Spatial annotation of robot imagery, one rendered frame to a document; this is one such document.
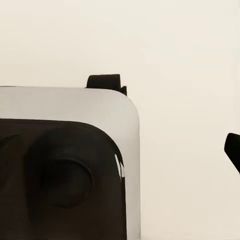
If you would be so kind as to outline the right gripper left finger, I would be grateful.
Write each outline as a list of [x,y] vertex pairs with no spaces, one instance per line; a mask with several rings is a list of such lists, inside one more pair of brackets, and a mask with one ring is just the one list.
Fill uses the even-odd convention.
[[25,153],[26,144],[22,133],[0,138],[0,193]]

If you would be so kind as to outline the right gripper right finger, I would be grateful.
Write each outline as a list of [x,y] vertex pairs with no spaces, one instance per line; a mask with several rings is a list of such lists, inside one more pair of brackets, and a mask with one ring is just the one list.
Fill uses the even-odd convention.
[[229,133],[227,135],[224,151],[228,155],[229,159],[235,165],[240,173],[240,135],[235,133]]

